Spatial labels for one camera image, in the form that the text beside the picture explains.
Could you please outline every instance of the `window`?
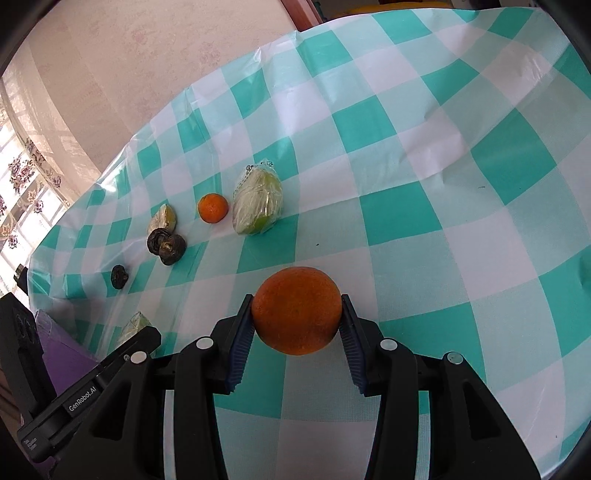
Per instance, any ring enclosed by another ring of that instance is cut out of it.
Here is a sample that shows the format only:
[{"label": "window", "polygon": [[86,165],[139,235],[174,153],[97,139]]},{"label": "window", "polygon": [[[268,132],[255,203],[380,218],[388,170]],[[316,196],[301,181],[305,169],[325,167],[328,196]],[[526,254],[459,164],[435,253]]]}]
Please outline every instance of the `window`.
[{"label": "window", "polygon": [[9,121],[0,128],[0,294],[13,292],[28,307],[14,273],[66,211],[38,174]]}]

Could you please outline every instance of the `metal screw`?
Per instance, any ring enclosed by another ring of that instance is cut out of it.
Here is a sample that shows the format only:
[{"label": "metal screw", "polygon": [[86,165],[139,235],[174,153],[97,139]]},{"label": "metal screw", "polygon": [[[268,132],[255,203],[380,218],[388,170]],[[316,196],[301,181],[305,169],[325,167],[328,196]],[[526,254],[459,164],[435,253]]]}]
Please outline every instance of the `metal screw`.
[{"label": "metal screw", "polygon": [[392,340],[391,338],[385,338],[379,343],[380,347],[384,350],[396,350],[398,348],[398,344],[396,340]]},{"label": "metal screw", "polygon": [[139,351],[133,353],[129,358],[131,360],[131,363],[139,365],[146,361],[146,359],[148,358],[148,354],[146,352]]},{"label": "metal screw", "polygon": [[201,337],[199,340],[197,340],[196,345],[200,350],[207,350],[208,348],[213,347],[213,338]]},{"label": "metal screw", "polygon": [[447,354],[447,359],[451,364],[454,365],[459,365],[464,361],[464,357],[462,357],[462,354],[457,352],[449,352]]}]

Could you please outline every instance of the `dried mushroom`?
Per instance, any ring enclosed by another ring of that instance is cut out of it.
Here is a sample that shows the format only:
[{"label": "dried mushroom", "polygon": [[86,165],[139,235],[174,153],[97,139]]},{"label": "dried mushroom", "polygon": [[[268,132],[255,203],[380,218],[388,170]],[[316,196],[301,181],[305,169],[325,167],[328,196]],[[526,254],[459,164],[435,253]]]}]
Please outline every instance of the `dried mushroom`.
[{"label": "dried mushroom", "polygon": [[172,265],[180,260],[187,249],[187,242],[180,235],[170,235],[162,240],[158,255],[164,265]]},{"label": "dried mushroom", "polygon": [[148,235],[148,250],[153,255],[159,255],[160,245],[162,242],[170,238],[171,234],[166,228],[157,228]]},{"label": "dried mushroom", "polygon": [[123,287],[125,287],[128,279],[129,275],[125,271],[125,267],[123,265],[115,265],[113,270],[111,270],[111,284],[113,285],[113,288],[121,290]]}]

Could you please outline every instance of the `tangerine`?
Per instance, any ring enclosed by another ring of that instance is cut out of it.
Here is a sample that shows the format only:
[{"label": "tangerine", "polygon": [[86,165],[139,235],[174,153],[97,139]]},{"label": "tangerine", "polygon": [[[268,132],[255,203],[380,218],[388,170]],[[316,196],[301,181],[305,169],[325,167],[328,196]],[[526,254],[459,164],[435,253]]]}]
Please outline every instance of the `tangerine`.
[{"label": "tangerine", "polygon": [[208,193],[197,204],[199,216],[207,223],[218,223],[228,214],[228,209],[228,201],[219,193]]}]

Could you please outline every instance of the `orange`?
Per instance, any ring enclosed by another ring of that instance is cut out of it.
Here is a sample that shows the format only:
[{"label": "orange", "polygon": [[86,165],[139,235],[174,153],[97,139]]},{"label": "orange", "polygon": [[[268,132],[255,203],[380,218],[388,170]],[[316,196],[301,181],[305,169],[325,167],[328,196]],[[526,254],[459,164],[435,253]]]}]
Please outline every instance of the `orange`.
[{"label": "orange", "polygon": [[328,345],[342,304],[331,278],[311,267],[290,267],[267,278],[251,304],[256,332],[271,348],[304,355]]},{"label": "orange", "polygon": [[217,193],[208,193],[197,204],[199,216],[207,223],[218,223],[228,213],[228,201]]}]

